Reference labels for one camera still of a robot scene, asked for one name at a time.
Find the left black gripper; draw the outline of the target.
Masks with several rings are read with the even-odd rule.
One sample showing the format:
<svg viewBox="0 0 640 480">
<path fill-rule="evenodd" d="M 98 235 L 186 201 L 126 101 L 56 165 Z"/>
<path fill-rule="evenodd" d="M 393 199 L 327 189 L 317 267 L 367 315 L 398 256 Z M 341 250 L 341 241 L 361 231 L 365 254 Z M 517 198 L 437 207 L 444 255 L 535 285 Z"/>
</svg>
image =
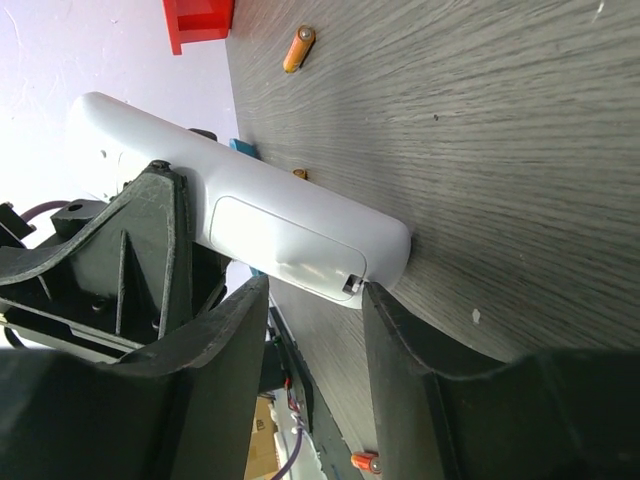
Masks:
<svg viewBox="0 0 640 480">
<path fill-rule="evenodd" d="M 12 331 L 97 361 L 116 361 L 216 307 L 228 260 L 195 243 L 186 179 L 154 161 L 110 202 L 75 200 L 29 249 L 29 223 L 1 215 L 1 310 Z"/>
</svg>

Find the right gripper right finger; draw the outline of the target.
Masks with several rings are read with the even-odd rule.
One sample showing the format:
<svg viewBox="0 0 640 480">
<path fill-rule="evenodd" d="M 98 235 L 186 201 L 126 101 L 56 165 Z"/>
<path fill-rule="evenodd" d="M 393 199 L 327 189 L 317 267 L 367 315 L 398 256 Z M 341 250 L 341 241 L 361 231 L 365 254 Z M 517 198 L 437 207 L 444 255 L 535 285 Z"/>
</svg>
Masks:
<svg viewBox="0 0 640 480">
<path fill-rule="evenodd" d="M 562 348 L 500 362 L 376 283 L 362 313 L 385 478 L 638 477 L 637 351 Z"/>
</svg>

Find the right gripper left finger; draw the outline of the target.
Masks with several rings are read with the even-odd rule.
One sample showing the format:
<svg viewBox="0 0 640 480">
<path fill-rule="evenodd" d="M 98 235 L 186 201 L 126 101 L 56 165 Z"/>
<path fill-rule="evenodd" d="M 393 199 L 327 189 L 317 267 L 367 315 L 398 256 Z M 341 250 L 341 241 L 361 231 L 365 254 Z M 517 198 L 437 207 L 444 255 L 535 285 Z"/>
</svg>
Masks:
<svg viewBox="0 0 640 480">
<path fill-rule="evenodd" d="M 268 287 L 114 364 L 56 350 L 1 353 L 5 479 L 240 479 L 262 369 Z"/>
</svg>

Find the white remote control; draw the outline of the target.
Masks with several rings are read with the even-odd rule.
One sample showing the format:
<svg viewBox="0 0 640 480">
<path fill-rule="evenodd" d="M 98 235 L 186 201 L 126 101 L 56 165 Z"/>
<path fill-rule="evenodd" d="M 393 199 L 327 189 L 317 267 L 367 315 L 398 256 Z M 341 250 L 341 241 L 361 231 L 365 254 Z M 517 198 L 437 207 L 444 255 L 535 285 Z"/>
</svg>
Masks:
<svg viewBox="0 0 640 480">
<path fill-rule="evenodd" d="M 198 244 L 338 305 L 359 308 L 363 283 L 392 287 L 408 263 L 401 221 L 108 95 L 74 101 L 66 140 L 101 199 L 167 162 L 187 181 Z"/>
</svg>

